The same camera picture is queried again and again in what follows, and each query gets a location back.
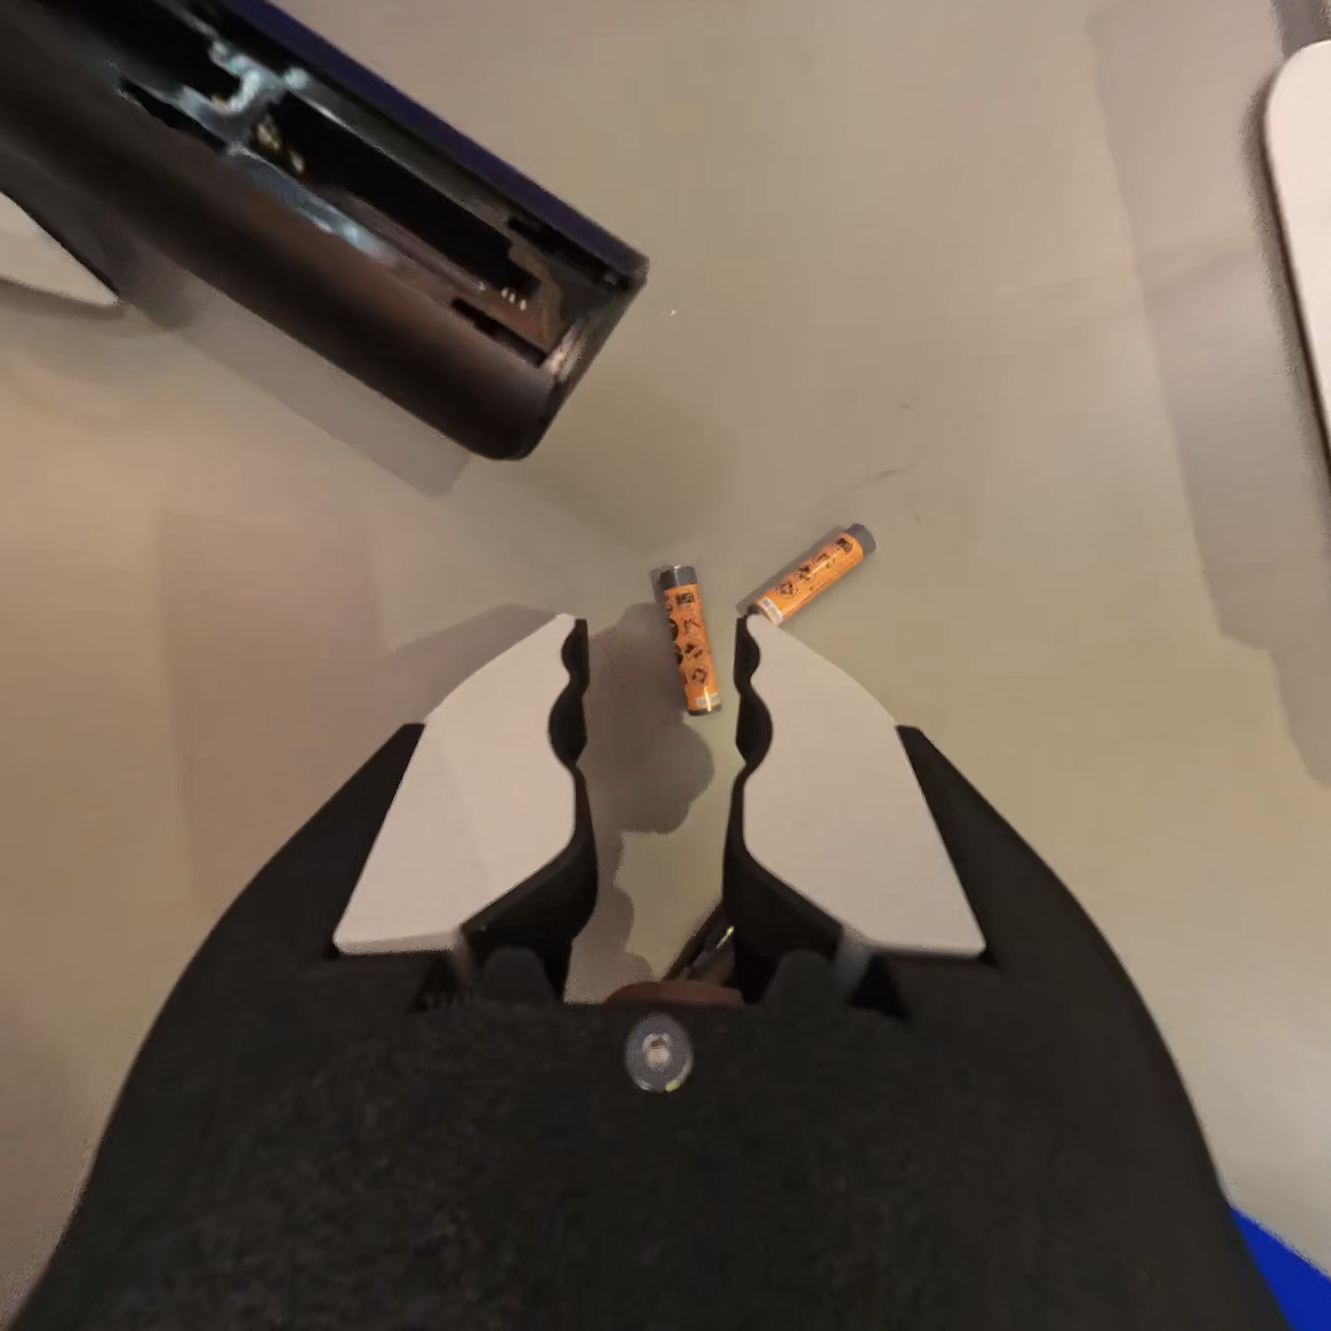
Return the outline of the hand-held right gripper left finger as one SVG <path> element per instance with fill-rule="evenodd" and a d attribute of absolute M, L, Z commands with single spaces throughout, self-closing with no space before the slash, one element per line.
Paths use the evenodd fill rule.
<path fill-rule="evenodd" d="M 339 956 L 443 957 L 467 983 L 524 950 L 567 985 L 597 897 L 589 682 L 589 626 L 560 613 L 427 714 L 333 935 Z"/>

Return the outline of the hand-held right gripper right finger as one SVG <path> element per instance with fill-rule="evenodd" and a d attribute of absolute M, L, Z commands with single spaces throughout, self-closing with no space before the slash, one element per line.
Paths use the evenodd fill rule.
<path fill-rule="evenodd" d="M 736 627 L 736 775 L 724 914 L 750 969 L 822 957 L 859 988 L 879 957 L 986 949 L 897 721 L 765 617 Z"/>

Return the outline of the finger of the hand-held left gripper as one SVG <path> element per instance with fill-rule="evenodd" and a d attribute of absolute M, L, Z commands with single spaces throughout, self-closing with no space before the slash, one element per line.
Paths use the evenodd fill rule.
<path fill-rule="evenodd" d="M 97 310 L 123 301 L 11 196 L 1 194 L 1 280 Z"/>

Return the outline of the orange battery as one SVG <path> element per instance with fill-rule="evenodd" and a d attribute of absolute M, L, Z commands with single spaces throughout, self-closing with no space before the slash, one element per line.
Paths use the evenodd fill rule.
<path fill-rule="evenodd" d="M 736 615 L 787 624 L 861 567 L 876 548 L 876 538 L 862 523 L 840 524 L 742 598 Z"/>
<path fill-rule="evenodd" d="M 724 706 L 696 570 L 668 565 L 653 572 L 653 590 L 665 617 L 685 712 L 707 717 Z"/>

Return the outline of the black remote control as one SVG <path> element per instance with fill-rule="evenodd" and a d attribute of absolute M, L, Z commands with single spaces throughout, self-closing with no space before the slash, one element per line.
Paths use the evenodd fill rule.
<path fill-rule="evenodd" d="M 3 3 L 3 196 L 108 304 L 173 267 L 528 458 L 649 258 L 276 3 Z"/>

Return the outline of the grey desk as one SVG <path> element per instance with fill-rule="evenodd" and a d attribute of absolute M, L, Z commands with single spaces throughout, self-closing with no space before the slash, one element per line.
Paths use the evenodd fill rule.
<path fill-rule="evenodd" d="M 206 287 L 3 285 L 3 1327 L 211 925 L 400 724 L 592 631 L 571 989 L 719 896 L 650 574 L 793 631 L 1077 895 L 1239 1209 L 1328 1269 L 1328 456 L 1261 151 L 1328 3 L 291 3 L 649 258 L 467 455 Z"/>

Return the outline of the black battery cover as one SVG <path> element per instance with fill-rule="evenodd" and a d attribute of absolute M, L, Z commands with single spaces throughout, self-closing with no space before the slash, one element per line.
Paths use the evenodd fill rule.
<path fill-rule="evenodd" d="M 732 989 L 735 932 L 717 906 L 697 927 L 664 974 L 664 981 Z"/>

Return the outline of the blue plastic bin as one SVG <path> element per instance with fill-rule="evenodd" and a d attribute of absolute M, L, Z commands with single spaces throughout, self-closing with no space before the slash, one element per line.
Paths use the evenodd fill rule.
<path fill-rule="evenodd" d="M 1329 1276 L 1236 1207 L 1235 1223 L 1286 1324 L 1292 1330 L 1329 1330 Z"/>

